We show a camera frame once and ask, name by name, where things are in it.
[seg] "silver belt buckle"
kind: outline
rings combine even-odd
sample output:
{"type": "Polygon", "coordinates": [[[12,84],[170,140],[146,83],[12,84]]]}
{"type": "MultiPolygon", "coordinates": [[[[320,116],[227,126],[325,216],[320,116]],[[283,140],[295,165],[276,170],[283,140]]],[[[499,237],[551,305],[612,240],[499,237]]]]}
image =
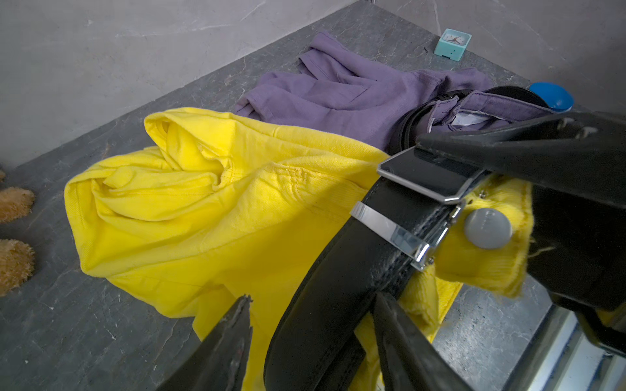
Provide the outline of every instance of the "silver belt buckle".
{"type": "Polygon", "coordinates": [[[413,235],[361,201],[354,205],[350,215],[410,257],[411,266],[421,272],[426,266],[433,264],[433,258],[430,257],[430,254],[446,237],[452,224],[456,223],[464,206],[465,202],[458,203],[452,212],[443,216],[423,239],[413,235]]]}
{"type": "Polygon", "coordinates": [[[411,258],[411,266],[423,271],[433,263],[430,254],[445,238],[465,207],[464,195],[489,173],[480,168],[442,158],[412,147],[386,161],[378,173],[444,205],[454,205],[423,238],[413,235],[378,211],[358,202],[350,214],[381,238],[411,258]]]}

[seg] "black belt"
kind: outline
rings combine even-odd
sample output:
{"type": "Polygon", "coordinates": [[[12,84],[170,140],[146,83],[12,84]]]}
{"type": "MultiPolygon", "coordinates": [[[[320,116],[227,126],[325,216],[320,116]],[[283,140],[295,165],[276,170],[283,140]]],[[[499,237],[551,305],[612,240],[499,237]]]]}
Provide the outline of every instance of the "black belt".
{"type": "Polygon", "coordinates": [[[429,251],[462,206],[380,178],[319,255],[285,311],[265,361],[267,390],[347,389],[364,358],[354,328],[374,295],[400,296],[415,270],[430,263],[429,251]]]}

